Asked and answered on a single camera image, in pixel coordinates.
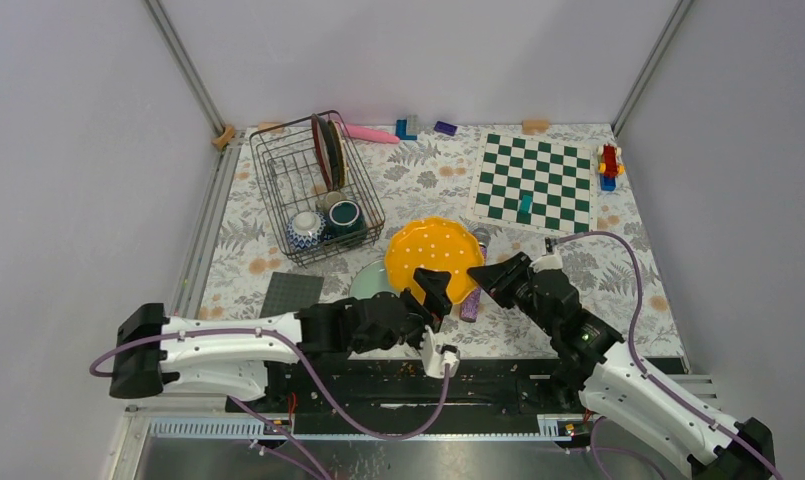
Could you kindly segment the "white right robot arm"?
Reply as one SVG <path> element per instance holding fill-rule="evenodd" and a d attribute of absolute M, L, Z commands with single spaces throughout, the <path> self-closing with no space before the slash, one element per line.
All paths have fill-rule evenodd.
<path fill-rule="evenodd" d="M 550 336 L 560 360 L 551 386 L 557 407 L 607 418 L 692 479 L 773 478 L 766 425 L 736 420 L 633 355 L 618 330 L 582 306 L 554 260 L 546 256 L 536 269 L 518 253 L 467 273 L 499 306 L 519 309 Z"/>

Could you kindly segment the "light green flower plate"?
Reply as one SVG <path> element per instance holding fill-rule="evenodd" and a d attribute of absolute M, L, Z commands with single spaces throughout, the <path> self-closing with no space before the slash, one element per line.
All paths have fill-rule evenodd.
<path fill-rule="evenodd" d="M 375 260 L 363 267 L 354 277 L 349 287 L 349 295 L 356 299 L 368 299 L 378 293 L 398 294 L 389 280 L 382 259 Z"/>

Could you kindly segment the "yellow scalloped plate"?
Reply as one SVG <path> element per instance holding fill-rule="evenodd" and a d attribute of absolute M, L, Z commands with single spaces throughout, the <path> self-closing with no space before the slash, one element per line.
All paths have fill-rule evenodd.
<path fill-rule="evenodd" d="M 391 237 L 384 258 L 389 284 L 397 291 L 409 288 L 419 300 L 425 293 L 414 280 L 416 269 L 450 273 L 446 293 L 454 305 L 477 288 L 467 270 L 483 264 L 474 235 L 460 223 L 442 217 L 409 222 Z"/>

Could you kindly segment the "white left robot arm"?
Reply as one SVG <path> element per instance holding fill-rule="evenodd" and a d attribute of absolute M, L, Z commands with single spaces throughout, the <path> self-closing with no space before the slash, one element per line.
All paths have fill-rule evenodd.
<path fill-rule="evenodd" d="M 424 290 L 422 300 L 404 288 L 400 294 L 345 298 L 221 326 L 168 317 L 163 305 L 148 303 L 118 328 L 115 349 L 96 360 L 90 372 L 101 375 L 100 365 L 112 360 L 105 375 L 116 399 L 149 398 L 173 388 L 253 400 L 274 411 L 287 401 L 289 387 L 267 372 L 268 364 L 345 360 L 406 344 L 419 352 L 427 376 L 447 380 L 455 375 L 460 355 L 456 347 L 438 344 L 435 333 L 452 307 L 451 275 L 418 267 L 413 278 Z"/>

